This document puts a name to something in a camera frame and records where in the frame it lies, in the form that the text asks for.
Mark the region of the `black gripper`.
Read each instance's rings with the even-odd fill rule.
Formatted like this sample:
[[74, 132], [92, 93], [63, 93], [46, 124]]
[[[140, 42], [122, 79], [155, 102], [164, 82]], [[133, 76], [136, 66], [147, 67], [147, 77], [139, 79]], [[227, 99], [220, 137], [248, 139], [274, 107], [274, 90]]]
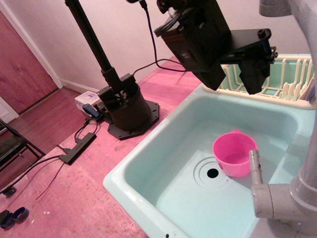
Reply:
[[215, 0], [158, 0], [157, 6], [161, 13], [175, 13], [155, 30], [156, 36], [205, 86], [217, 90], [226, 77], [220, 64], [234, 63], [248, 94], [261, 92], [277, 57], [269, 44], [270, 29], [229, 29]]

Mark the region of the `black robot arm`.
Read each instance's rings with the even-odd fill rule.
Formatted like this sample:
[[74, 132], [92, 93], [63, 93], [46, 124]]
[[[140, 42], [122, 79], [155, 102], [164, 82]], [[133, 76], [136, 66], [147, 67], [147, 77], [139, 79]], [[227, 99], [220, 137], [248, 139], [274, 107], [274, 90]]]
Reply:
[[[123, 102], [137, 94], [134, 76], [119, 79], [108, 61], [78, 0], [65, 0], [110, 89], [106, 101]], [[261, 92], [270, 76], [270, 65], [277, 57], [271, 47], [269, 29], [230, 30], [216, 0], [157, 0], [161, 13], [171, 8], [174, 14], [154, 33], [162, 37], [185, 70], [192, 72], [206, 87], [217, 90], [226, 74], [224, 64], [237, 64], [245, 89], [251, 95]]]

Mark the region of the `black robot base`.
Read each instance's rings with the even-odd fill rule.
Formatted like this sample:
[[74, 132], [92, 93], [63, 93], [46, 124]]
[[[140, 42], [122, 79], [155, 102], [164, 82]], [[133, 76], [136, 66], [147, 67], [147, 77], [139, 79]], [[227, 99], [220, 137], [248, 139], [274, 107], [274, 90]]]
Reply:
[[103, 102], [108, 133], [119, 140], [144, 134], [159, 119], [159, 104], [146, 100], [134, 75], [128, 73], [120, 78], [114, 89], [107, 86], [97, 92]]

